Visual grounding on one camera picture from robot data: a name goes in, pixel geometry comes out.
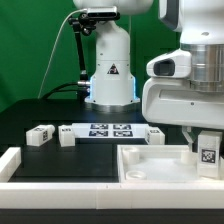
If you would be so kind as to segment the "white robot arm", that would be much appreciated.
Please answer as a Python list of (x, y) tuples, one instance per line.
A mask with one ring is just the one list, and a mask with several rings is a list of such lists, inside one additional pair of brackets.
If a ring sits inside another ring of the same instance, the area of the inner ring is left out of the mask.
[(155, 51), (142, 89), (150, 123), (224, 131), (224, 0), (74, 0), (80, 9), (115, 6), (121, 13), (158, 4)]

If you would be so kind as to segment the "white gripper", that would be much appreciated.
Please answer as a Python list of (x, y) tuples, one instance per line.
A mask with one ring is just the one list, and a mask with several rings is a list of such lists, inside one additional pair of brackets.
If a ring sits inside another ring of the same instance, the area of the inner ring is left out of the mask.
[(143, 117), (150, 123), (183, 126), (189, 150), (194, 143), (191, 127), (224, 129), (224, 94), (190, 88), (191, 60), (190, 52), (178, 49), (149, 61), (142, 94)]

